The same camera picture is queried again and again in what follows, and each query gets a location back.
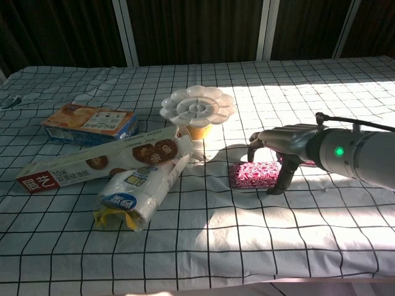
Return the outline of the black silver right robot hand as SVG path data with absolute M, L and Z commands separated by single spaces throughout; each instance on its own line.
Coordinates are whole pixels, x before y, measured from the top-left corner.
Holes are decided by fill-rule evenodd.
M 309 161 L 307 156 L 308 141 L 324 128 L 320 125 L 300 123 L 252 134 L 247 148 L 248 162 L 253 162 L 256 150 L 264 147 L 274 150 L 282 158 L 276 184 L 267 189 L 268 195 L 280 195 L 289 188 L 294 172 L 300 164 Z

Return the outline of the pink patterned small box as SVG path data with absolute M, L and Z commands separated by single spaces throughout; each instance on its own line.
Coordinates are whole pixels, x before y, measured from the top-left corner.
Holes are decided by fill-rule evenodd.
M 278 162 L 244 162 L 228 168 L 229 185 L 232 189 L 273 187 L 280 173 Z

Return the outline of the yellow white cup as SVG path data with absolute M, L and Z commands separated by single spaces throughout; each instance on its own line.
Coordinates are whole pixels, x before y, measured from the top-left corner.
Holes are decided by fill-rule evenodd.
M 191 159 L 197 161 L 198 163 L 204 163 L 207 160 L 204 152 L 204 141 L 210 136 L 212 128 L 213 124 L 198 128 L 191 125 L 180 126 L 180 131 L 182 133 L 188 134 L 191 138 L 193 146 Z

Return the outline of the white flower-shaped paint palette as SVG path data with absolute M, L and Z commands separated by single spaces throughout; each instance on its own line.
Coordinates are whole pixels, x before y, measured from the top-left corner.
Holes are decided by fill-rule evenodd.
M 234 98 L 200 85 L 174 91 L 161 102 L 160 115 L 175 125 L 205 128 L 220 125 L 235 112 Z

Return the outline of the white grid-checked tablecloth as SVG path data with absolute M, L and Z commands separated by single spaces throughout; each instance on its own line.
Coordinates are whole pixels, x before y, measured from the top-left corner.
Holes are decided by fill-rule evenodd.
M 31 162 L 78 150 L 41 122 L 68 103 L 136 112 L 142 132 L 168 126 L 160 103 L 216 86 L 236 112 L 197 146 L 148 227 L 94 225 L 106 178 L 31 195 Z M 253 132 L 314 115 L 395 126 L 395 60 L 241 62 L 138 68 L 27 67 L 0 84 L 0 295 L 98 296 L 210 290 L 279 278 L 395 276 L 395 193 L 302 167 L 283 195 L 229 187 Z

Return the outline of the long white baking paper box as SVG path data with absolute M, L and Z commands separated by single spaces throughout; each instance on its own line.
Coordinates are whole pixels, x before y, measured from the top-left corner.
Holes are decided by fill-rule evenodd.
M 16 180 L 29 193 L 57 189 L 192 153 L 184 127 L 169 126 L 27 165 Z

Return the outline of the orange blue cookie box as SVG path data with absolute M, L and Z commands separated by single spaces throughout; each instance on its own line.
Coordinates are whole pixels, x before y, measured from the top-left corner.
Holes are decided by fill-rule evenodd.
M 50 140 L 98 146 L 138 134 L 133 112 L 67 104 L 41 122 Z

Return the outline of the white window frame bar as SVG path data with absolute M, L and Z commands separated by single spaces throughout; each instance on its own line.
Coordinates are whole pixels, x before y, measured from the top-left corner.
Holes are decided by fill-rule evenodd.
M 346 13 L 342 29 L 339 34 L 338 41 L 336 43 L 336 46 L 333 50 L 332 54 L 332 59 L 338 59 L 341 57 L 341 54 L 343 52 L 343 49 L 345 47 L 347 38 L 349 36 L 350 30 L 352 28 L 352 25 L 354 23 L 355 17 L 358 13 L 360 4 L 362 0 L 351 0 L 348 11 Z
M 279 6 L 280 0 L 263 0 L 256 61 L 271 59 Z
M 139 67 L 138 53 L 127 0 L 112 0 L 127 67 Z

